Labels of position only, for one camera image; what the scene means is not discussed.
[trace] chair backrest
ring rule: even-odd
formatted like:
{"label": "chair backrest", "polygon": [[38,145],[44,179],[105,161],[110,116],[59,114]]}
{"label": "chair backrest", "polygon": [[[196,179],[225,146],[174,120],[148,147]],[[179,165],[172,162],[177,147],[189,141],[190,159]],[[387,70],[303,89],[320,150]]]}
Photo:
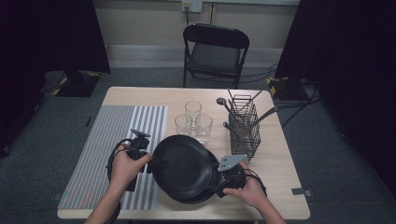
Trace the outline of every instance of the chair backrest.
{"label": "chair backrest", "polygon": [[248,49],[250,43],[248,36],[240,30],[203,23],[186,27],[183,37],[186,46],[190,41],[225,48]]}

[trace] utensil holder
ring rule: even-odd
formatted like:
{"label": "utensil holder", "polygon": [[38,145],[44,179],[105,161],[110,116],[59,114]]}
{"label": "utensil holder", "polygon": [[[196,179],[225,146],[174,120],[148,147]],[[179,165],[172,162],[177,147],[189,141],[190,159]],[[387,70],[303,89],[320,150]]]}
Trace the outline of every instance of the utensil holder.
{"label": "utensil holder", "polygon": [[232,115],[229,115],[229,124],[238,135],[230,132],[231,152],[233,155],[246,154],[248,160],[254,157],[260,139],[260,125],[255,125],[246,135],[241,133],[255,120],[257,120],[256,106],[250,95],[236,94],[231,100]]}

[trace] table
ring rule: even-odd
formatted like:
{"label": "table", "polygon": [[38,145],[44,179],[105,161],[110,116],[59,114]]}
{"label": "table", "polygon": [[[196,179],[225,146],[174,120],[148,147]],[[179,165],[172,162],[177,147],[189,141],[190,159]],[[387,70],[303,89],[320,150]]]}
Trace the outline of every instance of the table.
{"label": "table", "polygon": [[[232,94],[254,96],[258,91],[231,90]],[[164,136],[176,133],[174,119],[184,113],[184,104],[196,100],[202,104],[202,113],[213,119],[211,138],[205,147],[220,159],[230,155],[230,135],[222,123],[228,120],[228,113],[216,103],[218,97],[229,99],[227,90],[177,89],[177,88],[135,88],[113,87],[106,94],[103,105],[156,105],[166,106],[166,128]],[[274,106],[271,95],[263,91],[254,103],[258,116]],[[277,114],[260,122],[262,142],[249,168],[255,171],[267,187],[268,198],[285,219],[307,219],[310,211],[303,194],[293,195],[291,189],[300,189],[301,183],[280,126]],[[91,209],[59,209],[58,216],[64,219],[86,218]],[[161,219],[161,220],[257,220],[262,219],[252,207],[235,197],[219,198],[216,194],[198,204],[177,203],[163,191],[158,191],[157,207],[154,210],[121,210],[119,219]]]}

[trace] person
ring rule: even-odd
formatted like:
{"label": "person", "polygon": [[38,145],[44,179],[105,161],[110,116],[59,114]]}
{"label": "person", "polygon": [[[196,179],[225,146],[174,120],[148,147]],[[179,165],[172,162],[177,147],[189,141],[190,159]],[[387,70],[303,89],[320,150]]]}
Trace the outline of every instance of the person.
{"label": "person", "polygon": [[[113,161],[110,184],[99,204],[96,205],[85,221],[86,224],[106,223],[116,211],[129,183],[137,176],[141,168],[151,161],[152,154],[150,153],[137,161],[132,160],[124,151],[128,148],[129,145],[126,144],[122,144],[118,148],[118,153]],[[240,164],[245,169],[245,173],[250,175],[251,172],[248,170],[248,166],[243,162]],[[256,208],[267,224],[286,223],[262,191],[259,182],[253,177],[247,177],[246,185],[243,189],[224,189],[223,192],[237,197],[247,205]]]}

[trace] stand base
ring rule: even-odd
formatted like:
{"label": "stand base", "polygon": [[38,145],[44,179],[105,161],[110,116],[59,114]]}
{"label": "stand base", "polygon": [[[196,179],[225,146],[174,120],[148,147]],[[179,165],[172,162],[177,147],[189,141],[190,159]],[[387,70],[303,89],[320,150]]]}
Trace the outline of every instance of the stand base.
{"label": "stand base", "polygon": [[81,74],[85,82],[83,86],[74,87],[70,84],[68,79],[65,78],[59,88],[55,90],[52,95],[62,97],[91,97],[100,76],[96,73]]}
{"label": "stand base", "polygon": [[268,87],[271,95],[280,101],[307,101],[309,100],[303,86],[300,83],[290,83],[285,77],[281,79],[268,78]]}

